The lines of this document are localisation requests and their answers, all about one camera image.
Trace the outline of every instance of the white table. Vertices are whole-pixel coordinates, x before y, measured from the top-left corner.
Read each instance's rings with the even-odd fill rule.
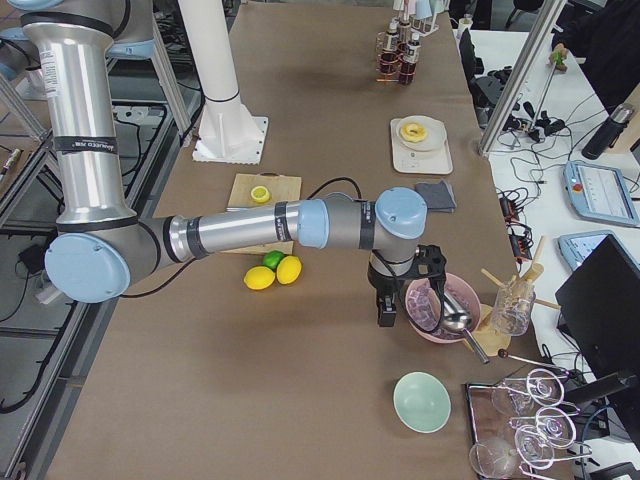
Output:
[[[485,71],[503,68],[506,65],[514,65],[520,48],[524,44],[527,33],[521,32],[490,32],[471,31],[471,38],[476,47],[476,56],[481,57],[485,64]],[[521,103],[528,100],[535,107],[541,97],[542,86],[548,76],[548,56],[550,53],[551,39],[548,48],[540,52],[536,67],[522,91]],[[592,128],[606,119],[607,114],[598,97],[593,94],[589,82],[586,80],[575,59],[571,56],[566,60],[568,71],[563,74],[555,74],[547,97],[542,107],[547,110],[550,117],[558,117],[570,125],[574,141],[582,138]],[[583,120],[595,114],[592,118],[581,123],[571,125],[572,122]],[[528,118],[521,109],[514,112],[515,116]],[[571,160],[584,160],[580,151],[589,140],[591,134],[580,142],[574,149]],[[523,158],[534,161],[534,155],[529,151],[532,141],[522,135],[518,137],[519,147],[509,148],[496,144],[493,146],[489,156],[493,177],[497,188],[510,190],[517,187],[527,187],[534,194],[536,186],[531,183],[519,181],[514,175],[510,159],[512,157]],[[511,145],[514,137],[505,134],[500,137],[500,141]],[[549,148],[553,144],[553,139],[547,139],[543,144],[536,145],[536,151]],[[556,138],[553,148],[543,152],[555,157],[567,153],[570,150],[570,138]],[[568,195],[564,188],[563,166],[567,161],[567,155],[557,159],[546,159],[540,157],[541,166],[550,168],[544,172],[540,184],[540,196],[524,210],[524,217],[521,220],[532,227],[535,245],[538,244],[542,235],[547,237],[547,244],[541,256],[541,263],[545,272],[536,281],[536,295],[543,300],[555,301],[555,292],[571,274],[570,268],[564,262],[557,248],[556,239],[558,236],[570,233],[588,232],[592,230],[610,229],[613,230],[620,240],[627,247],[628,251],[636,258],[640,259],[640,235],[637,229],[618,227],[610,224],[586,221],[579,217],[569,202]],[[514,161],[516,170],[520,178],[528,178],[529,171],[533,167],[522,161]],[[638,176],[639,165],[631,153],[623,155],[603,154],[595,162],[600,165],[617,167],[622,170],[625,177],[635,179]],[[546,344],[551,354],[569,352],[574,348],[560,335],[556,329],[558,312],[540,305],[536,305],[532,313],[532,321],[535,327],[538,345]],[[573,356],[567,355],[557,357],[554,362],[567,368],[573,368]],[[620,442],[618,439],[607,438],[589,441],[594,449],[593,458],[604,468],[616,463],[632,461],[636,468],[640,468],[640,453],[631,442]]]

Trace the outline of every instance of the gray cloth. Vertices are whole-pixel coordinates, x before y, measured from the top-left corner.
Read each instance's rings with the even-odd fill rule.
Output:
[[[430,212],[453,213],[456,209],[453,187],[445,180],[437,183],[416,183],[416,192],[426,200]]]

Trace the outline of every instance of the green bowl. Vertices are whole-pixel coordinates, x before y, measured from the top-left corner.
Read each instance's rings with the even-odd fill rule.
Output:
[[[393,391],[393,406],[407,427],[433,433],[445,426],[451,414],[451,399],[444,385],[424,372],[407,373]]]

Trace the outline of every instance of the light blue joint cap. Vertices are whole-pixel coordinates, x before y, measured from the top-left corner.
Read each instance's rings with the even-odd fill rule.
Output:
[[[114,43],[107,50],[107,57],[118,60],[148,60],[153,56],[155,44],[153,40],[142,42]]]
[[[87,233],[66,233],[56,238],[44,264],[53,284],[79,302],[104,302],[120,295],[131,282],[122,255]]]
[[[410,188],[395,187],[382,192],[378,198],[376,218],[396,237],[418,238],[424,233],[427,202]]]
[[[0,32],[0,38],[13,40],[14,42],[21,42],[25,40],[31,41],[22,31],[22,27],[6,28]]]
[[[324,248],[329,240],[329,213],[322,200],[305,200],[298,212],[298,242]]]
[[[34,12],[36,10],[46,10],[55,7],[63,2],[63,0],[8,0],[9,5],[18,10]]]
[[[416,2],[416,20],[424,20],[431,16],[433,16],[433,13],[431,13],[431,4],[429,3],[429,0],[418,0]]]
[[[5,65],[4,63],[0,63],[0,75],[2,75],[7,80],[11,81],[16,79],[16,77],[18,76],[18,73],[8,65]]]

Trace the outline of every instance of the black monitor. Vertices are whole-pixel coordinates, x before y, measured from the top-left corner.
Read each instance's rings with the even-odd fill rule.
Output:
[[[597,379],[640,377],[640,269],[608,235],[556,292],[570,335]],[[607,396],[640,448],[640,387]]]

